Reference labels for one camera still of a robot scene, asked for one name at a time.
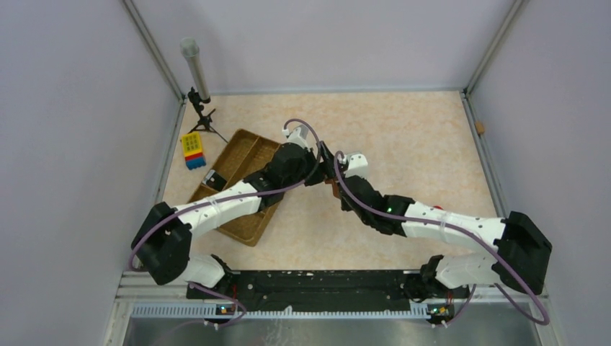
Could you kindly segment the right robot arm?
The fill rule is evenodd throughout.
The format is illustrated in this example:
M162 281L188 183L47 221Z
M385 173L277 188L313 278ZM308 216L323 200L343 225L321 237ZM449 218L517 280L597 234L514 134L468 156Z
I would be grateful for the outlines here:
M443 211L400 195L383 195L364 178L334 186L343 211L385 235L428 238L472 250L436 255L422 266L422 286L432 297L463 285L505 286L538 296L543 292L551 242L532 219L517 211L506 218L481 218Z

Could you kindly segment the stack of credit cards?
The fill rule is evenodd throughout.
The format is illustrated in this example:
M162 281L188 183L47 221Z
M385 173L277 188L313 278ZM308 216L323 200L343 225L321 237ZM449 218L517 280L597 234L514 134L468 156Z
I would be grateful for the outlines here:
M211 169L202 180L202 183L216 191L221 191L227 185L228 180L219 174L216 170Z

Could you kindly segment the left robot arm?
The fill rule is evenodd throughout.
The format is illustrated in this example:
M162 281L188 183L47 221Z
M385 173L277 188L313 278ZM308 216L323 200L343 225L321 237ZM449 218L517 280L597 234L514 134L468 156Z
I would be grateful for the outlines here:
M325 159L331 155L323 141L317 152L284 143L272 159L233 186L214 195L175 207L161 202L152 207L130 245L132 260L157 285L184 281L203 285L214 298L231 289L231 279L219 259L190 253L193 239L243 216L273 208L289 192L326 179Z

